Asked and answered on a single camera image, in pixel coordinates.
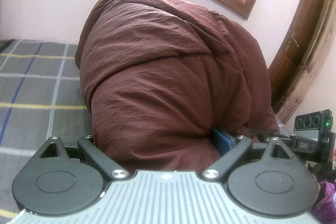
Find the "grey plaid bed sheet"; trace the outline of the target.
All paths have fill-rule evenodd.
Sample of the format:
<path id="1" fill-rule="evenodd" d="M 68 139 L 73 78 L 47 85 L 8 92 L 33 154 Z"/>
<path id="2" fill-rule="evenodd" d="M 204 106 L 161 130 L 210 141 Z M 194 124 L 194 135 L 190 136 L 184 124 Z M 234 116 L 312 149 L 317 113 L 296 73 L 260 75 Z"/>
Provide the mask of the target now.
<path id="1" fill-rule="evenodd" d="M 1 223 L 19 213 L 15 176 L 52 136 L 76 141 L 91 131 L 81 96 L 77 47 L 8 40 L 1 48 Z"/>

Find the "maroon puffer jacket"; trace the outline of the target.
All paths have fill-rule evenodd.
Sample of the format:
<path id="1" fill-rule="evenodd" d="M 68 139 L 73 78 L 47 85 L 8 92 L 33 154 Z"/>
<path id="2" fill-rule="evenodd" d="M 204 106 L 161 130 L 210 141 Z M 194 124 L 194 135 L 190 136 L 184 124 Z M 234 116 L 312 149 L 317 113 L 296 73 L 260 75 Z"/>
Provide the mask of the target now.
<path id="1" fill-rule="evenodd" d="M 94 144 L 129 172 L 195 170 L 219 128 L 278 132 L 256 39 L 184 0 L 99 0 L 75 55 Z"/>

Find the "brown wooden door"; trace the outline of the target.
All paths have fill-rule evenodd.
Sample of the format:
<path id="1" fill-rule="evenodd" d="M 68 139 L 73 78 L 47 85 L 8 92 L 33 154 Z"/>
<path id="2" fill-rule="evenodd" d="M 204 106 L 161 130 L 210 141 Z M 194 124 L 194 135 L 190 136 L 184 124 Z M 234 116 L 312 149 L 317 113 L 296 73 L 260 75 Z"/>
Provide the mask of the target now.
<path id="1" fill-rule="evenodd" d="M 286 123 L 321 71 L 335 39 L 335 0 L 300 0 L 269 68 L 272 108 Z"/>

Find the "purple cloth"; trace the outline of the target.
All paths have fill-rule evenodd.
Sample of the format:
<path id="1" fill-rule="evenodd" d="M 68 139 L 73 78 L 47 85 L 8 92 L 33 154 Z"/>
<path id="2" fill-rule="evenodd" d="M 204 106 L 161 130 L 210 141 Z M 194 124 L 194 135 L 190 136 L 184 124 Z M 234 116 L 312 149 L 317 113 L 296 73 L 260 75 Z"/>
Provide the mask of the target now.
<path id="1" fill-rule="evenodd" d="M 319 182 L 320 190 L 311 213 L 320 223 L 335 223 L 335 183 Z"/>

